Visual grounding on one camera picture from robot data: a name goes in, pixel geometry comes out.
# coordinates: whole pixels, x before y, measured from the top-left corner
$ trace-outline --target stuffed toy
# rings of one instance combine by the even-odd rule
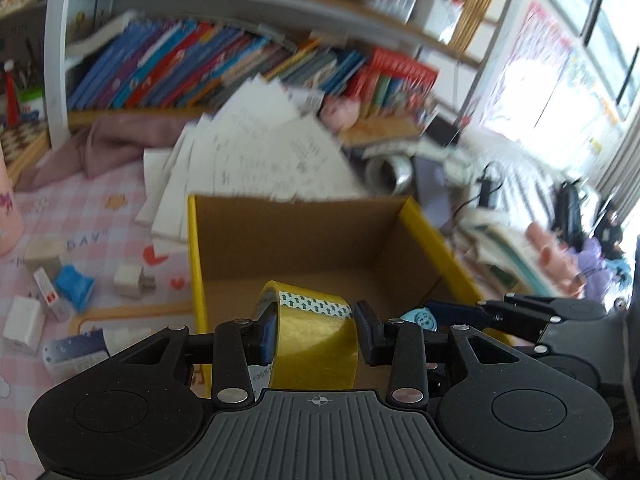
[[[320,120],[324,126],[337,134],[351,128],[358,120],[359,113],[359,99],[327,97],[320,110]]]
[[[525,234],[540,252],[538,264],[543,272],[564,294],[579,298],[586,279],[580,272],[577,258],[566,252],[567,244],[558,242],[551,233],[535,222],[527,227]]]

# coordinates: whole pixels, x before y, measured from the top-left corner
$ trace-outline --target yellow cardboard box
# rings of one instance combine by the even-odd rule
[[[366,300],[380,319],[399,317],[425,300],[481,299],[412,198],[280,203],[190,196],[188,207],[193,307],[201,333],[252,318],[269,280],[349,303]],[[388,372],[360,357],[354,387],[384,393]]]

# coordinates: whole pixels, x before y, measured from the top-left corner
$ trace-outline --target pink cup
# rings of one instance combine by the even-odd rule
[[[23,231],[22,215],[15,206],[14,190],[6,174],[4,158],[0,158],[0,254],[13,249]]]

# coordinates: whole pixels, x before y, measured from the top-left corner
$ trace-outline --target heart pattern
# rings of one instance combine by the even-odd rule
[[[148,266],[155,267],[168,260],[168,256],[156,256],[153,245],[148,245],[142,251],[142,257]]]
[[[181,288],[184,287],[186,280],[184,278],[171,278],[170,283],[171,283],[171,288],[174,288],[175,290],[180,290]]]

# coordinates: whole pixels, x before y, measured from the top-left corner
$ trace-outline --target packing tape roll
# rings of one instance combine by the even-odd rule
[[[278,304],[276,354],[270,377],[269,367],[250,370],[256,394],[267,384],[283,390],[352,389],[358,335],[349,304],[338,296],[271,281],[262,288],[257,317],[273,301]]]
[[[404,155],[379,155],[369,159],[364,171],[368,189],[378,195],[404,193],[414,179],[414,166]]]

